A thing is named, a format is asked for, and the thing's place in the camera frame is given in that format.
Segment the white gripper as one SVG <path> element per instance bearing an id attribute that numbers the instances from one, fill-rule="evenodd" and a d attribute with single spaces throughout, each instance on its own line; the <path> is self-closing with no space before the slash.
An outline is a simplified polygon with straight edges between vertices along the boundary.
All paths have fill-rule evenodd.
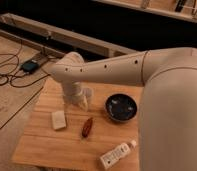
<path id="1" fill-rule="evenodd" d="M 84 111 L 89 109 L 89 105 L 80 82 L 64 83 L 61 87 L 63 90 L 63 99 L 66 102 L 78 105 Z"/>

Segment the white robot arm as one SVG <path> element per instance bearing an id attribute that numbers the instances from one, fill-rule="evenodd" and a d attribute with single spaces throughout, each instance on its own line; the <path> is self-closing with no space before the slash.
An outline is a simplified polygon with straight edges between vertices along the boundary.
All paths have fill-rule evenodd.
<path id="1" fill-rule="evenodd" d="M 140 171 L 197 171 L 197 48 L 148 50 L 86 62 L 70 52 L 51 68 L 63 98 L 77 104 L 83 82 L 139 86 Z"/>

